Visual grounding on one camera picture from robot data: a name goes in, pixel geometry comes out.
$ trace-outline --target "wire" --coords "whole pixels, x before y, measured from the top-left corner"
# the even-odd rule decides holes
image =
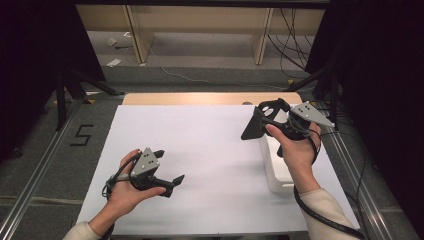
[[[105,186],[102,189],[102,196],[105,198],[109,198],[110,193],[109,191],[111,191],[113,189],[113,186],[115,185],[115,183],[117,182],[118,176],[121,174],[121,172],[124,170],[124,168],[126,166],[128,166],[128,164],[130,164],[131,162],[134,161],[134,163],[137,163],[138,159],[140,158],[141,153],[138,153],[134,156],[132,156],[130,159],[128,159],[119,169],[118,171],[115,173],[115,175],[113,175],[113,177],[111,177],[109,180],[106,181]]]
[[[153,56],[157,57],[155,52],[153,51],[153,49],[149,46],[149,50],[150,52],[153,54]],[[268,84],[242,84],[242,83],[218,83],[218,82],[212,82],[209,80],[203,80],[203,79],[191,79],[185,76],[182,76],[178,73],[171,73],[168,72],[163,66],[160,66],[160,68],[162,69],[162,71],[164,71],[166,74],[170,75],[170,76],[176,76],[182,79],[185,79],[187,81],[190,82],[203,82],[203,83],[209,83],[209,84],[214,84],[214,85],[236,85],[236,86],[243,86],[243,87],[268,87],[268,88],[274,88],[274,89],[278,89],[278,90],[286,90],[288,88],[282,88],[282,87],[277,87],[277,86],[273,86],[273,85],[268,85]]]
[[[289,78],[298,78],[298,79],[303,79],[303,77],[295,77],[295,76],[291,76],[288,73],[286,73],[283,69],[283,55],[280,55],[280,70],[281,72],[284,74],[284,76],[289,77]]]
[[[290,27],[289,26],[289,23],[287,22],[286,16],[284,15],[283,9],[280,8],[281,16],[283,17],[284,22],[286,23],[287,29],[289,30],[289,38],[290,38],[290,36],[292,36],[292,38],[294,40],[294,43],[295,43],[295,46],[296,46],[296,50],[297,50],[296,52],[297,52],[297,54],[299,56],[300,62],[302,63],[303,69],[304,69],[305,65],[304,65],[304,63],[302,61],[302,58],[300,56],[300,53],[302,53],[302,56],[303,56],[303,59],[305,60],[305,62],[307,63],[308,61],[307,61],[305,55],[303,54],[302,49],[300,48],[300,46],[299,46],[299,44],[298,44],[298,42],[296,40],[296,33],[295,33],[295,26],[294,26],[295,19],[296,19],[296,9],[293,9],[292,8],[291,11],[292,11],[292,22],[291,22],[291,27]]]
[[[125,57],[125,59],[126,59],[129,63],[137,64],[136,62],[134,62],[134,61],[132,61],[132,60],[130,60],[130,59],[128,58],[128,52],[129,52],[130,48],[134,48],[134,46],[127,46],[127,47],[119,47],[119,46],[115,46],[115,50],[122,50],[122,49],[125,49],[124,57]]]
[[[292,50],[292,51],[295,51],[295,52],[299,52],[299,50],[298,50],[298,49],[294,49],[294,48],[292,48],[292,47],[287,46],[287,41],[289,40],[289,38],[287,38],[286,43],[282,43],[282,42],[281,42],[281,40],[278,38],[278,35],[273,35],[273,36],[275,37],[275,39],[277,39],[277,41],[278,41],[281,45],[283,45],[283,46],[284,46],[284,48],[287,48],[287,49]]]
[[[356,190],[355,190],[355,198],[353,198],[352,196],[350,196],[350,197],[352,197],[352,199],[354,199],[355,204],[357,204],[357,206],[358,206],[358,212],[360,214],[361,221],[363,223],[362,225],[363,225],[363,228],[364,228],[364,232],[365,232],[367,238],[368,239],[371,239],[370,236],[369,236],[369,233],[368,233],[367,226],[365,224],[365,219],[364,219],[364,217],[362,215],[362,210],[361,210],[362,208],[360,207],[360,204],[359,204],[359,192],[360,192],[360,189],[361,189],[362,179],[364,177],[365,167],[366,167],[366,164],[367,164],[367,155],[365,154],[365,151],[363,150],[364,148],[363,148],[363,146],[361,144],[361,141],[359,139],[357,139],[355,136],[353,136],[352,134],[344,133],[344,132],[340,132],[340,131],[335,131],[335,132],[323,133],[323,134],[321,134],[321,136],[327,136],[327,135],[332,135],[332,134],[343,134],[343,135],[349,136],[352,139],[354,139],[359,145],[361,145],[362,155],[363,155],[363,162],[364,163],[362,165],[361,173],[359,175],[358,186],[356,187]]]
[[[312,47],[312,43],[309,41],[308,37],[305,36],[306,41],[309,43],[309,46]]]
[[[293,63],[294,65],[296,65],[298,68],[305,70],[304,67],[300,66],[297,62],[295,62],[293,59],[291,59],[289,56],[287,56],[283,51],[281,51],[277,45],[275,45],[274,41],[272,41],[271,37],[268,35],[268,39],[271,41],[272,45],[274,45],[274,47],[277,49],[277,51],[283,55],[287,60],[289,60],[291,63]]]
[[[309,142],[311,143],[311,146],[312,146],[312,148],[313,148],[313,150],[314,150],[314,159],[313,159],[313,162],[312,162],[312,164],[315,162],[315,159],[317,158],[317,156],[318,156],[318,152],[319,152],[319,150],[317,150],[317,147],[316,147],[316,145],[315,145],[315,143],[314,143],[314,141],[312,140],[312,138],[310,137],[310,136],[308,136],[307,137],[307,139],[309,140]],[[354,236],[354,237],[356,237],[356,238],[359,238],[359,239],[365,239],[365,236],[361,233],[361,232],[359,232],[359,231],[357,231],[356,229],[353,229],[353,228],[351,228],[351,227],[348,227],[348,226],[345,226],[345,225],[343,225],[343,224],[339,224],[339,223],[337,223],[337,222],[334,222],[334,221],[331,221],[330,219],[328,219],[328,218],[326,218],[326,217],[324,217],[324,216],[322,216],[322,215],[320,215],[320,214],[318,214],[317,212],[315,212],[314,210],[312,210],[312,209],[310,209],[303,201],[302,201],[302,199],[300,198],[300,196],[299,196],[299,192],[297,191],[297,188],[296,188],[296,186],[293,188],[293,191],[294,191],[294,197],[295,197],[295,199],[296,199],[296,202],[297,202],[297,204],[299,205],[299,207],[306,213],[306,214],[308,214],[310,217],[312,217],[312,218],[314,218],[314,219],[316,219],[317,221],[319,221],[319,222],[321,222],[321,223],[323,223],[323,224],[325,224],[325,225],[327,225],[327,226],[329,226],[329,227],[331,227],[331,228],[334,228],[334,229],[336,229],[336,230],[338,230],[338,231],[341,231],[341,232],[343,232],[343,233],[345,233],[345,234],[348,234],[348,235],[351,235],[351,236]]]

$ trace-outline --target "gray floor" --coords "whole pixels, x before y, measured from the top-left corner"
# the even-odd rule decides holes
[[[127,93],[278,92],[289,86],[289,79],[296,82],[300,80],[296,77],[307,76],[289,61],[283,59],[280,62],[280,54],[270,43],[266,48],[263,63],[255,65],[250,37],[245,35],[158,34],[147,63],[140,66],[130,47],[131,38],[123,35],[124,33],[89,32],[99,62],[103,66],[107,84]],[[110,38],[117,40],[112,47],[107,45]],[[308,37],[308,40],[313,41],[313,37]],[[280,41],[284,42],[285,36],[280,36]],[[309,52],[310,46],[306,39],[302,37],[298,41],[302,50]],[[129,48],[115,49],[115,46]],[[298,54],[287,50],[285,52],[301,64]],[[112,68],[105,66],[116,58],[122,62]],[[304,101],[313,100],[311,95],[313,85],[308,85],[299,91]],[[88,92],[98,92],[90,85],[84,84],[84,87]],[[91,95],[89,98],[94,100],[92,104],[82,104],[79,101],[67,104],[68,109],[76,109],[75,114],[70,118],[69,127],[63,133],[64,138],[53,154],[31,203],[22,219],[18,219],[19,225],[13,239],[60,239],[75,224],[114,112],[122,102],[122,96],[109,96],[103,93]],[[57,115],[54,100],[52,96],[46,104],[48,113],[40,115],[21,146],[23,156],[12,155],[10,159],[1,163],[0,219],[2,220],[14,206],[14,201],[27,185],[56,133]],[[328,107],[323,102],[321,104],[324,104],[322,108]],[[377,213],[382,216],[390,236],[386,239],[419,239],[384,179],[378,170],[373,168],[372,159],[368,156],[354,123],[351,122],[343,106],[340,106],[338,120],[341,138],[354,165],[359,170],[364,167],[361,191],[367,189],[371,201],[376,205]],[[82,131],[91,135],[90,141],[84,147],[71,146],[73,143],[81,143],[81,139],[75,138],[75,134],[82,124],[92,125]],[[343,157],[334,147],[332,137],[326,135],[322,138],[343,188],[348,194],[355,196],[356,187],[352,184]],[[370,239],[383,239],[379,233],[381,226],[373,224],[372,219],[375,215],[367,214],[364,203],[361,204],[363,220],[359,215],[360,210],[353,201],[351,202],[359,221],[367,226]],[[262,239],[275,238],[275,236],[262,237]],[[309,239],[306,232],[291,233],[290,238]]]

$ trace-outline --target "black cable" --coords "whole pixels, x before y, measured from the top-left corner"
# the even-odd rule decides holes
[[[290,74],[286,73],[286,71],[284,71],[283,69],[283,55],[280,55],[280,70],[281,72],[288,78],[298,78],[298,79],[303,79],[303,77],[295,77],[295,76],[291,76]]]
[[[112,226],[110,226],[110,228],[106,231],[105,235],[103,235],[102,238],[100,238],[100,240],[108,240],[110,239],[110,237],[112,236],[113,230],[115,229],[115,223],[112,224]]]
[[[317,150],[317,147],[316,147],[314,141],[312,140],[312,138],[309,136],[309,137],[307,137],[307,139],[311,143],[311,146],[312,146],[312,148],[314,150],[314,159],[312,161],[312,164],[313,164],[315,162],[316,158],[318,157],[318,150]],[[293,191],[294,191],[294,197],[296,199],[297,204],[299,204],[300,208],[302,208],[302,210],[306,214],[308,214],[312,218],[316,219],[317,221],[319,221],[319,222],[321,222],[321,223],[323,223],[323,224],[325,224],[325,225],[327,225],[327,226],[329,226],[329,227],[331,227],[333,229],[339,230],[339,231],[341,231],[343,233],[349,234],[349,235],[354,236],[354,237],[356,237],[358,239],[365,239],[365,236],[361,232],[359,232],[359,231],[357,231],[357,230],[355,230],[353,228],[350,228],[348,226],[345,226],[345,225],[336,223],[334,221],[331,221],[330,219],[325,218],[325,217],[321,216],[320,214],[316,213],[315,211],[313,211],[312,209],[310,209],[302,201],[302,199],[300,198],[299,192],[297,191],[297,188],[296,187],[293,188]]]
[[[291,27],[289,26],[289,23],[287,22],[287,19],[286,19],[284,13],[283,13],[283,9],[282,8],[280,8],[280,12],[281,12],[281,16],[284,19],[284,22],[286,23],[287,29],[289,30],[289,37],[287,38],[287,40],[290,38],[290,36],[292,36],[292,38],[294,40],[294,43],[295,43],[295,46],[296,46],[296,50],[297,50],[296,52],[297,52],[297,54],[299,56],[299,60],[302,63],[302,65],[305,67],[305,65],[303,64],[302,58],[300,57],[300,54],[299,53],[302,53],[302,56],[305,59],[306,63],[307,63],[307,60],[306,60],[305,55],[303,54],[302,49],[300,48],[300,46],[299,46],[299,44],[298,44],[298,42],[296,40],[296,36],[295,36],[294,22],[295,22],[295,18],[296,18],[296,10],[295,9],[292,9],[292,24],[291,24]]]
[[[315,131],[313,129],[309,129],[309,131],[316,133],[317,136],[318,136],[318,138],[319,138],[319,140],[321,141],[321,136],[319,135],[319,133],[317,131]]]
[[[308,37],[305,36],[306,41],[309,43],[309,46],[312,47],[312,43],[309,41]]]
[[[362,146],[361,141],[359,139],[357,139],[354,135],[349,134],[349,133],[344,133],[344,132],[337,131],[337,132],[323,133],[323,134],[321,134],[321,136],[327,136],[327,135],[336,134],[336,133],[347,135],[347,136],[351,137],[352,139],[354,139],[359,145]],[[365,224],[365,218],[362,215],[362,211],[361,211],[361,207],[360,207],[361,205],[360,205],[360,202],[359,202],[359,191],[360,191],[360,188],[361,188],[361,185],[362,185],[362,179],[364,177],[365,167],[366,167],[366,163],[367,163],[367,157],[366,157],[366,153],[364,151],[362,151],[362,155],[363,155],[364,164],[362,165],[361,173],[360,173],[359,179],[358,179],[358,186],[356,187],[356,190],[355,190],[356,200],[354,202],[358,206],[358,211],[359,211],[359,214],[360,214],[361,221],[363,223],[362,226],[364,227],[364,232],[365,232],[367,238],[368,239],[371,239],[370,236],[369,236],[368,228],[367,228],[367,226]]]
[[[344,191],[344,193],[355,203],[356,207],[358,208],[358,214],[359,214],[359,218],[361,219],[362,226],[364,227],[365,236],[367,236],[367,239],[371,239],[370,234],[368,232],[368,228],[365,226],[365,217],[361,210],[362,209],[361,201],[359,201],[358,199],[355,199],[352,195],[350,195],[346,191]]]
[[[271,41],[272,45],[274,45],[275,49],[277,49],[277,51],[283,55],[285,58],[287,58],[287,60],[289,60],[291,63],[293,63],[294,65],[296,65],[298,68],[302,69],[303,71],[305,71],[305,68],[300,66],[297,62],[293,61],[293,59],[291,59],[289,56],[287,56],[284,52],[282,52],[277,45],[275,45],[274,41],[272,41],[271,37],[268,35],[268,39]]]
[[[128,47],[118,47],[118,46],[115,46],[115,50],[119,50],[119,49],[129,49],[129,48],[132,48],[133,46],[128,46]]]
[[[291,50],[291,51],[294,51],[294,52],[299,52],[300,50],[298,50],[298,49],[294,49],[294,48],[292,48],[292,47],[289,47],[289,46],[287,46],[287,41],[288,41],[288,39],[289,38],[287,38],[287,40],[286,40],[286,43],[282,43],[281,42],[281,40],[278,38],[278,35],[274,35],[274,37],[275,37],[275,39],[277,39],[277,41],[282,45],[282,46],[284,46],[284,49],[282,50],[282,51],[284,51],[286,48],[287,49],[289,49],[289,50]],[[307,52],[301,52],[302,54],[305,54],[305,55],[310,55],[310,53],[307,53]]]
[[[118,171],[115,173],[115,175],[113,175],[113,177],[111,177],[109,180],[106,181],[105,186],[102,189],[102,196],[109,199],[111,191],[113,186],[115,185],[115,183],[117,182],[117,178],[118,176],[121,174],[121,172],[124,170],[124,168],[126,166],[128,166],[128,164],[130,164],[133,161],[137,161],[141,156],[141,153],[138,153],[134,156],[132,156],[130,159],[128,159],[119,169]]]

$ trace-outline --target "floor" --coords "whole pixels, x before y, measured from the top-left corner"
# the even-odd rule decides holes
[[[166,91],[281,91],[289,86],[289,80],[300,81],[308,76],[299,67],[282,59],[268,41],[261,65],[255,65],[250,46],[250,36],[229,34],[157,34],[147,62],[138,63],[132,48],[132,39],[126,33],[88,32],[93,47],[103,67],[107,83],[125,92]],[[116,43],[108,45],[113,38]],[[285,43],[287,36],[271,36],[277,46]],[[299,37],[297,43],[302,52],[310,51],[313,37]],[[288,44],[296,48],[293,40]],[[294,61],[302,66],[303,56],[286,49]],[[114,59],[121,62],[106,66]],[[299,90],[304,101],[314,100],[313,85]],[[98,92],[84,85],[89,93]],[[113,120],[116,107],[122,97],[99,93],[89,97],[96,101],[95,108],[78,105],[68,96],[69,128],[58,136],[52,131],[56,122],[55,97],[46,104],[48,114],[42,115],[22,146],[23,156],[11,156],[0,167],[0,219],[6,220],[16,206],[15,201],[33,179],[34,169],[39,169],[40,159],[46,161],[44,172],[39,173],[41,182],[32,186],[32,201],[22,209],[22,216],[13,239],[52,239],[63,236],[75,224],[79,209],[90,183],[90,174],[96,168],[107,129]],[[326,101],[319,108],[328,114]],[[339,133],[323,136],[327,152],[347,194],[360,199],[361,205],[352,200],[352,209],[358,220],[366,226],[368,239],[419,239],[408,219],[398,206],[396,199],[372,164],[362,145],[354,123],[342,105],[338,111]],[[94,127],[90,149],[69,147],[76,141],[74,135],[82,124],[89,122]],[[58,140],[58,150],[50,146],[52,139]],[[265,236],[263,239],[274,239]],[[291,233],[290,239],[309,239],[307,233]]]

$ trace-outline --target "person's right hand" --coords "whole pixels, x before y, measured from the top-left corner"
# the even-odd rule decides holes
[[[300,141],[290,140],[280,131],[280,129],[271,124],[267,124],[266,129],[275,139],[277,139],[278,142],[280,142],[281,148],[283,149],[284,161],[289,168],[303,168],[312,165],[315,153],[311,143],[307,139]],[[319,148],[321,140],[317,133],[321,133],[321,128],[315,123],[311,123],[309,129],[316,132],[311,131],[311,138],[314,141],[315,146]]]
[[[267,124],[265,127],[267,131],[280,142],[283,150],[284,162],[290,171],[299,193],[320,188],[312,172],[312,161],[315,153],[308,139],[293,141],[287,138],[277,127],[271,124]],[[317,133],[321,133],[321,128],[315,123],[311,123],[309,129],[313,130],[311,131],[311,138],[315,146],[319,148],[321,146],[321,140]]]

